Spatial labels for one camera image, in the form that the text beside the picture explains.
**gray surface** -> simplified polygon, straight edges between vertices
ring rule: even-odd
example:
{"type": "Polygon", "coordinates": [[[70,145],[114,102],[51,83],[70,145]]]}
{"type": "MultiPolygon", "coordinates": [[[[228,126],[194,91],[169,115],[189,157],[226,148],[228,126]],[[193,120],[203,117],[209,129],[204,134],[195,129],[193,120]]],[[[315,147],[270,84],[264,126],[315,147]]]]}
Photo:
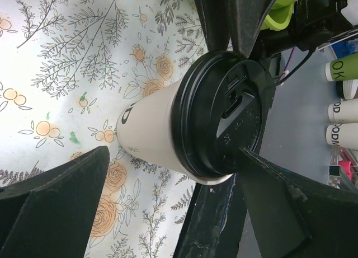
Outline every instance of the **gray surface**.
{"type": "MultiPolygon", "coordinates": [[[[276,91],[267,119],[260,155],[313,180],[327,184],[331,147],[326,143],[328,105],[338,97],[326,80],[324,65],[333,58],[316,52],[276,91]]],[[[292,70],[306,53],[296,50],[292,70]]],[[[246,216],[237,258],[261,258],[249,216],[246,216]]]]}

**coffee cup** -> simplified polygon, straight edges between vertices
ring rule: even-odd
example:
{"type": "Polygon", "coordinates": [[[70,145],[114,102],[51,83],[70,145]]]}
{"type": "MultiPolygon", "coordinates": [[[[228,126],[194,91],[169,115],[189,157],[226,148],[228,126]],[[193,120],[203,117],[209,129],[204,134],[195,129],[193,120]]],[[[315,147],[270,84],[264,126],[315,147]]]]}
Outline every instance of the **coffee cup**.
{"type": "Polygon", "coordinates": [[[327,143],[358,150],[358,124],[334,124],[326,131],[327,143]]]}
{"type": "Polygon", "coordinates": [[[358,123],[358,100],[346,100],[330,104],[328,117],[332,123],[358,123]]]}
{"type": "Polygon", "coordinates": [[[355,80],[358,78],[358,54],[349,55],[344,58],[326,64],[326,77],[330,82],[355,80]]]}
{"type": "Polygon", "coordinates": [[[136,158],[200,184],[219,184],[236,172],[233,154],[238,147],[257,145],[259,92],[266,77],[253,61],[241,61],[230,52],[208,53],[182,80],[124,110],[117,122],[118,140],[136,158]],[[254,80],[249,80],[250,71],[254,80]]]}

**black logo on cup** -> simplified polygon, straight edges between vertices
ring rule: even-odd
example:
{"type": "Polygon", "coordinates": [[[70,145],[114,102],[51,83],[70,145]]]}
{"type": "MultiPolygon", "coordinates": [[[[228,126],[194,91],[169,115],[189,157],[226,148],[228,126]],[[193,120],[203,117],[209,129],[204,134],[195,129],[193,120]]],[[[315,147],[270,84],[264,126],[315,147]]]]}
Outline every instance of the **black logo on cup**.
{"type": "Polygon", "coordinates": [[[337,102],[337,103],[335,103],[334,104],[334,106],[333,106],[333,111],[335,112],[335,113],[338,113],[338,112],[340,112],[341,111],[341,102],[337,102]]]}
{"type": "MultiPolygon", "coordinates": [[[[332,65],[332,69],[338,71],[341,68],[343,68],[343,61],[336,61],[334,62],[334,64],[332,65]]],[[[333,73],[336,77],[335,77],[335,81],[343,81],[346,77],[344,76],[345,72],[334,72],[333,73]]]]}
{"type": "Polygon", "coordinates": [[[127,122],[128,116],[130,114],[130,111],[132,111],[134,104],[135,103],[131,104],[130,107],[124,111],[123,116],[122,116],[122,120],[121,120],[123,125],[127,122]]]}
{"type": "Polygon", "coordinates": [[[332,128],[332,132],[331,132],[331,140],[332,140],[332,144],[333,145],[337,145],[339,146],[340,145],[340,142],[339,142],[339,138],[340,138],[340,135],[339,135],[339,132],[340,132],[340,126],[342,124],[335,124],[334,125],[334,128],[332,128]]]}

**floral wallpaper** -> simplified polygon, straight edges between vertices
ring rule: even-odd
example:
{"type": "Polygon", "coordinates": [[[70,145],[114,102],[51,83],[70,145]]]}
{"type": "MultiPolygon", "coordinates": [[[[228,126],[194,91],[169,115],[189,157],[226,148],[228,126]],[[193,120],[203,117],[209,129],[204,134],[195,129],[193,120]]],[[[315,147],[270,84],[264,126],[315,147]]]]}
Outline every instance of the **floral wallpaper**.
{"type": "Polygon", "coordinates": [[[0,52],[0,186],[108,146],[85,257],[171,257],[195,183],[124,152],[116,122],[206,52],[194,1],[0,0],[0,52]]]}

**black plastic lid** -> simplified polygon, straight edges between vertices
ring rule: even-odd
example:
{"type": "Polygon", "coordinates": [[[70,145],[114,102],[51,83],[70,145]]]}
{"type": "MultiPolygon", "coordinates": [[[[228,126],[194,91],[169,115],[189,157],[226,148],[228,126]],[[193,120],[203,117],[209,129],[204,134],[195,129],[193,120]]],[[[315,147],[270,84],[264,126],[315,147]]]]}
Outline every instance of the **black plastic lid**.
{"type": "Polygon", "coordinates": [[[239,147],[254,149],[262,128],[264,68],[232,52],[207,53],[185,74],[172,108],[172,136],[182,165],[196,176],[235,173],[239,147]]]}

